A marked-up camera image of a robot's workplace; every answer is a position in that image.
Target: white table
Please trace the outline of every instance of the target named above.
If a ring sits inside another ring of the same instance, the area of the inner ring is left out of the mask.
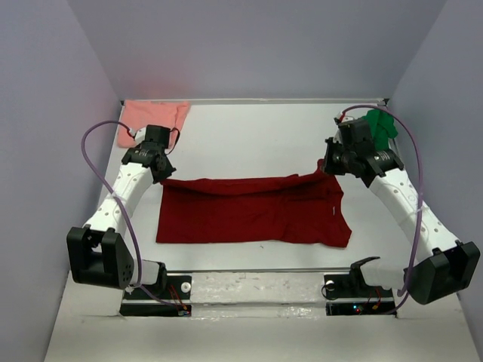
[[[311,173],[335,134],[333,117],[349,104],[197,104],[170,156],[177,179],[244,178]],[[365,111],[353,112],[354,115]],[[112,147],[113,182],[125,149]],[[409,243],[389,212],[358,179],[338,178],[352,229],[345,250],[264,241],[156,244],[162,187],[151,187],[133,217],[144,259],[168,270],[347,267],[367,256],[406,261]],[[132,242],[125,236],[126,244]],[[423,307],[410,301],[400,318],[123,318],[120,290],[74,284],[71,277],[46,361],[65,360],[356,360],[477,361],[455,295]]]

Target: red cloth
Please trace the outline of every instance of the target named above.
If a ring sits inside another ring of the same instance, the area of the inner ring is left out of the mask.
[[[320,171],[260,179],[167,179],[158,243],[280,240],[345,247],[351,230],[340,212],[343,192]]]

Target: purple cable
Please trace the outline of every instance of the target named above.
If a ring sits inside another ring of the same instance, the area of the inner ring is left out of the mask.
[[[397,292],[398,296],[403,296],[408,290],[409,280],[411,279],[411,274],[413,272],[414,261],[416,260],[417,245],[420,242],[421,222],[422,222],[422,219],[423,219],[422,207],[423,207],[424,182],[423,182],[423,165],[421,164],[420,150],[417,147],[416,138],[414,137],[412,132],[409,130],[409,128],[398,117],[393,115],[387,109],[384,109],[384,108],[378,107],[378,106],[368,105],[368,104],[361,104],[361,105],[351,106],[351,107],[344,109],[342,111],[342,115],[344,116],[348,111],[351,111],[353,109],[360,109],[360,108],[378,109],[381,112],[384,112],[384,113],[390,115],[391,117],[393,117],[405,129],[409,138],[411,138],[411,142],[413,143],[414,151],[416,152],[416,162],[417,162],[417,186],[415,186],[415,189],[417,191],[416,230],[414,232],[413,247],[411,248],[411,256],[409,257],[409,265],[408,265],[408,270],[406,271],[405,283],[402,286],[401,290],[398,290],[398,292]],[[403,300],[401,301],[401,303],[399,303],[398,306],[396,306],[393,310],[389,311],[387,314],[392,314],[395,311],[397,311],[399,308],[401,308],[402,305],[404,305],[406,303],[406,300],[408,300],[408,297],[409,297],[409,294],[406,293],[406,295],[403,298]]]
[[[107,182],[106,178],[102,175],[102,173],[97,169],[97,167],[94,166],[92,161],[90,160],[86,150],[85,150],[85,140],[88,138],[88,135],[95,130],[96,128],[99,128],[100,126],[103,126],[105,124],[118,124],[122,127],[124,127],[127,131],[128,134],[131,132],[131,129],[124,123],[118,122],[118,121],[103,121],[99,122],[98,124],[95,124],[91,128],[85,131],[84,136],[82,136],[82,141],[81,141],[81,151],[82,151],[82,156],[84,156],[85,161],[91,168],[92,172],[95,173],[97,178],[103,183],[103,185],[106,187],[106,189],[109,191],[109,193],[112,195],[114,193],[114,189],[112,186]],[[133,286],[135,288],[139,287],[144,293],[146,293],[151,299],[154,299],[157,302],[160,302],[162,304],[166,305],[175,305],[173,303],[166,302],[164,300],[161,300],[160,298],[152,295],[142,284],[142,276],[143,276],[143,260],[141,259],[141,252],[139,248],[139,243],[137,242],[136,234],[134,233],[134,228],[133,224],[131,223],[131,219],[129,218],[128,212],[126,211],[125,206],[123,205],[122,201],[117,197],[113,196],[115,202],[119,206],[119,209],[121,210],[122,217],[124,218],[126,225],[129,230],[129,234],[131,235],[131,238],[133,239],[133,245],[134,245],[134,250],[136,251],[136,261],[137,261],[137,281],[136,284]]]

